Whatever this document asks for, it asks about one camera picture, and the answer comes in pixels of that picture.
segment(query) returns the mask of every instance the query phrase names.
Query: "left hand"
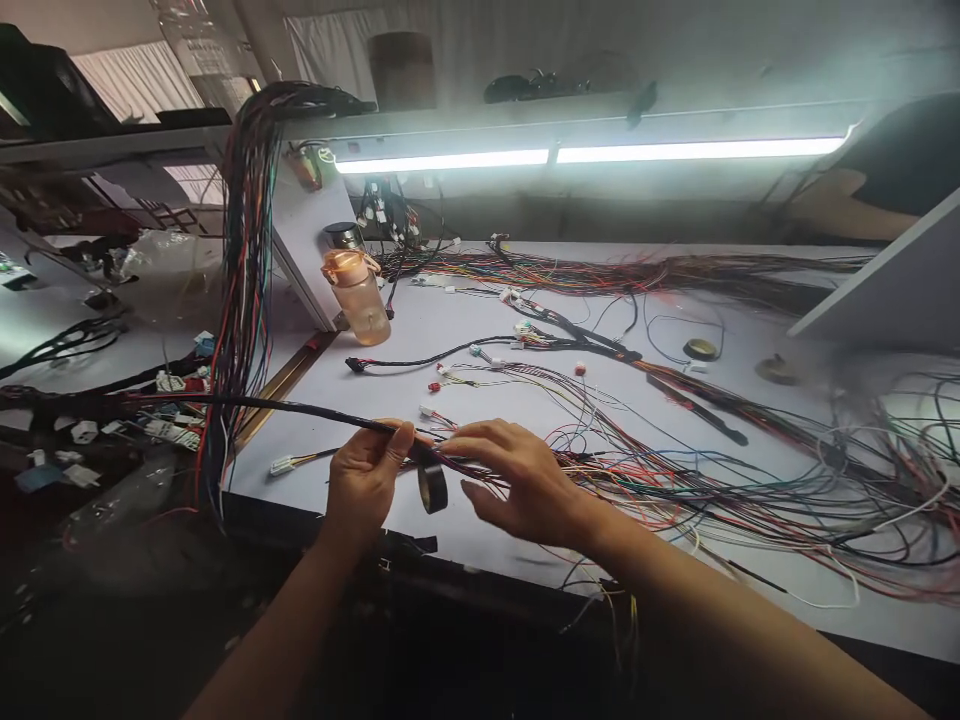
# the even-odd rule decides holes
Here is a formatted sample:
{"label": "left hand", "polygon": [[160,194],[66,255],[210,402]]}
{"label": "left hand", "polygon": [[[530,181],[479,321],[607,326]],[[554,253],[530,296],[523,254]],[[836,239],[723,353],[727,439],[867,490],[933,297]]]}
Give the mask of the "left hand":
{"label": "left hand", "polygon": [[397,431],[391,436],[376,430],[360,430],[337,451],[330,463],[324,534],[334,536],[341,549],[358,554],[373,545],[387,519],[397,473],[416,436],[412,423],[392,419],[378,422],[392,425]]}

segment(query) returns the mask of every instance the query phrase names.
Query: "fluorescent light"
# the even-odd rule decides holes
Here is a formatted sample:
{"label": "fluorescent light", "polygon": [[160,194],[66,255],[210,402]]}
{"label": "fluorescent light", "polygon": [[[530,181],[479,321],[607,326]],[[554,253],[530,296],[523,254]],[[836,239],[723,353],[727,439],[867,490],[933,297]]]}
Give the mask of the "fluorescent light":
{"label": "fluorescent light", "polygon": [[508,150],[505,152],[470,153],[468,155],[391,158],[388,160],[347,160],[344,162],[338,160],[337,170],[344,175],[377,175],[380,173],[417,172],[418,170],[546,165],[549,155],[549,150]]}
{"label": "fluorescent light", "polygon": [[845,137],[799,140],[738,140],[664,145],[621,145],[618,147],[561,148],[558,163],[637,162],[644,160],[722,160],[760,157],[804,157],[829,155],[846,141]]}

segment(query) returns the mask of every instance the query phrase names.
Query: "hand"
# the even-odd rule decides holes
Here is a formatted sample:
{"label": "hand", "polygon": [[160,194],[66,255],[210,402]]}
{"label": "hand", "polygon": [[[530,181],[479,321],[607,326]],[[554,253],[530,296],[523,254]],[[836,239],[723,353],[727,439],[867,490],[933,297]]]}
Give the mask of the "hand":
{"label": "hand", "polygon": [[343,548],[366,552],[387,519],[400,465],[413,445],[411,423],[380,420],[397,428],[393,435],[360,430],[330,462],[330,492],[324,534]]}
{"label": "hand", "polygon": [[506,500],[464,480],[463,492],[481,520],[514,537],[586,553],[608,506],[568,478],[547,444],[504,420],[466,425],[440,446],[453,457],[479,460],[510,483]]}

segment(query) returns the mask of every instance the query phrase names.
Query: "plastic bottle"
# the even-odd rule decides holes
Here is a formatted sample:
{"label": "plastic bottle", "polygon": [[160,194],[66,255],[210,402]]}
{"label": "plastic bottle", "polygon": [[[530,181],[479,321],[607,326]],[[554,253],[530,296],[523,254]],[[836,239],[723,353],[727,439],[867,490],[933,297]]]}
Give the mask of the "plastic bottle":
{"label": "plastic bottle", "polygon": [[390,337],[390,321],[367,255],[359,250],[331,250],[323,260],[323,275],[333,286],[357,341],[379,345]]}
{"label": "plastic bottle", "polygon": [[251,53],[217,26],[203,0],[151,0],[151,4],[160,32],[203,104],[236,115],[259,89]]}

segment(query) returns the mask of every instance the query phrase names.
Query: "forearm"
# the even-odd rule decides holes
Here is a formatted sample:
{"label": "forearm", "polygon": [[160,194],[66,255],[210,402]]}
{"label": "forearm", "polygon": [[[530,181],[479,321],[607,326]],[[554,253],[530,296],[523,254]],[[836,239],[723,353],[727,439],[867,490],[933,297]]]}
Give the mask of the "forearm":
{"label": "forearm", "polygon": [[356,553],[331,540],[321,531],[185,718],[276,718],[286,712],[358,560]]}
{"label": "forearm", "polygon": [[779,717],[926,717],[826,638],[610,509],[587,554],[637,598],[641,624],[681,638],[722,674],[730,699]]}
{"label": "forearm", "polygon": [[840,195],[801,199],[791,206],[790,215],[818,232],[857,240],[891,242],[919,220],[915,215],[881,210]]}

